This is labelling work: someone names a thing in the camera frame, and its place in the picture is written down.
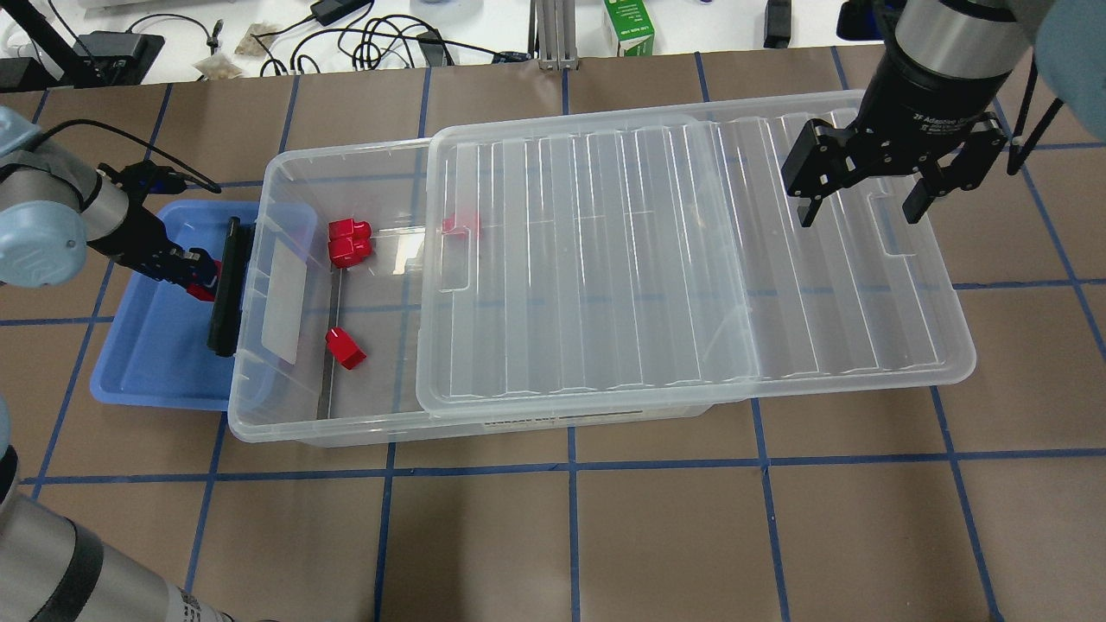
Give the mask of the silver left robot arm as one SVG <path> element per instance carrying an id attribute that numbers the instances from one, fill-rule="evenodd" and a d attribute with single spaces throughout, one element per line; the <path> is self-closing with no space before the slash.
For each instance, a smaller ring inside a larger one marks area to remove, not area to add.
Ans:
<path id="1" fill-rule="evenodd" d="M 720 175 L 749 155 L 716 154 L 711 123 L 693 106 L 611 111 L 440 129 L 427 141 L 328 147 L 327 156 L 392 156 L 426 149 L 422 193 L 431 243 L 430 272 L 444 268 L 474 286 L 482 265 L 523 269 L 559 265 L 581 286 L 635 278 L 681 284 L 692 294 L 743 294 L 741 236 Z M 182 162 L 118 177 L 80 160 L 53 137 L 3 108 L 3 283 L 40 288 L 67 281 L 87 249 L 137 273 L 208 299 L 237 269 L 185 251 L 161 220 L 143 208 L 148 193 L 173 194 L 178 182 L 211 190 L 213 182 Z"/>

